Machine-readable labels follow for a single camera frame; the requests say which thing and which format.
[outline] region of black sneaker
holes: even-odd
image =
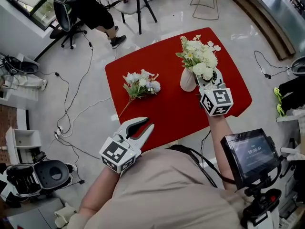
[[[115,26],[115,32],[117,32],[119,30],[119,27],[116,25]]]
[[[111,46],[113,49],[117,48],[121,43],[123,43],[124,41],[126,40],[126,36],[123,35],[123,36],[119,36],[119,37],[116,37],[114,39],[113,42],[111,42]]]

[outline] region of display screen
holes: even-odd
[[[233,140],[229,143],[244,174],[254,171],[274,158],[273,151],[264,135]]]

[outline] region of red tablecloth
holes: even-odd
[[[145,69],[157,74],[161,91],[157,95],[136,99],[126,108],[120,117],[120,123],[136,117],[149,117],[155,123],[154,130],[142,148],[142,151],[167,144],[207,127],[208,120],[204,109],[200,108],[198,92],[185,92],[180,87],[183,71],[181,58],[175,53],[181,52],[180,36],[192,40],[200,34],[201,41],[212,41],[221,50],[216,52],[217,68],[221,71],[226,86],[231,89],[234,105],[226,116],[239,116],[252,102],[248,89],[230,55],[210,28],[190,31],[157,42],[132,52],[106,65],[106,74],[118,115],[128,103],[129,96],[123,88],[123,75],[127,72],[140,73]]]

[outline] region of gray floor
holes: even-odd
[[[87,37],[94,46],[92,66],[81,84],[73,106],[69,110],[71,120],[87,106],[110,97],[104,69],[106,64],[112,62],[115,58],[120,58],[157,41],[187,31],[210,27],[235,62],[253,100],[249,108],[239,117],[227,118],[231,129],[233,132],[238,133],[263,128],[266,134],[272,137],[279,151],[279,148],[285,145],[291,136],[291,132],[294,130],[291,126],[297,126],[297,123],[278,124],[275,121],[278,113],[275,108],[277,99],[274,96],[273,88],[287,81],[289,77],[287,74],[282,73],[271,80],[266,79],[255,61],[254,50],[263,52],[273,65],[286,66],[290,64],[290,61],[279,62],[276,59],[273,50],[264,36],[251,19],[232,0],[218,0],[219,20],[217,21],[203,21],[193,18],[192,14],[195,7],[190,6],[190,2],[191,0],[150,1],[158,23],[153,21],[146,8],[143,9],[142,35],[139,35],[136,14],[125,16],[126,24],[123,24],[121,14],[112,9],[111,14],[115,23],[120,28],[118,34],[125,34],[127,36],[126,42],[119,46],[117,50],[113,50],[110,47],[110,42],[104,33],[88,30]],[[198,13],[201,13],[202,16],[215,16],[215,11],[212,11],[210,8],[199,8]],[[90,57],[91,50],[87,40],[83,35],[78,35],[75,38],[74,50],[70,50],[69,47],[61,48],[60,42],[58,42],[39,60],[43,72],[58,72],[63,79],[70,82],[71,91],[68,95],[67,104],[70,104],[80,79],[87,71]],[[268,66],[261,57],[258,57],[258,60],[264,72],[269,74],[279,72],[278,69]],[[145,69],[145,62],[139,63]],[[30,111],[31,128],[40,130],[43,143],[42,149],[47,153],[48,158],[74,163],[77,156],[71,147],[63,146],[57,141],[54,141],[51,147],[49,147],[54,139],[53,132],[57,129],[57,120],[64,114],[64,99],[67,84],[55,75],[41,75],[41,77],[48,79],[48,86],[39,96],[37,109]],[[164,89],[166,82],[161,82],[161,87]],[[65,118],[60,122],[60,125],[67,130],[68,120]],[[86,150],[88,153],[98,156],[99,150],[106,138],[112,136],[118,127],[118,116],[110,99],[89,108],[81,114],[74,123],[73,135],[66,138],[66,140]],[[186,136],[180,140],[180,143],[200,150],[201,140],[208,131],[209,128],[206,128]],[[61,198],[76,208],[78,208],[89,186],[103,169],[103,164],[100,160],[96,160],[79,151],[77,152],[80,156],[77,162],[79,174],[81,178],[85,179],[85,183],[83,185],[76,184],[57,191]],[[207,158],[214,158],[211,137],[208,137],[205,142],[203,154]],[[275,186],[282,189],[285,187],[282,180],[278,180]]]
[[[305,55],[305,20],[288,0],[262,0],[284,27],[297,56]]]

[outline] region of flower bouquet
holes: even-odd
[[[127,76],[123,76],[126,83],[123,85],[125,90],[128,92],[129,101],[125,106],[119,117],[122,115],[127,106],[136,98],[145,97],[148,94],[157,94],[161,90],[160,83],[156,81],[156,76],[145,70],[141,70],[141,73],[127,73]]]
[[[214,45],[211,41],[205,45],[200,41],[200,38],[201,35],[196,35],[192,41],[189,41],[185,36],[182,36],[182,52],[178,52],[176,55],[183,59],[183,67],[187,69],[186,72],[188,72],[188,74],[194,73],[198,78],[202,78],[205,82],[214,84],[217,78],[216,67],[218,64],[214,52],[220,51],[221,47]]]

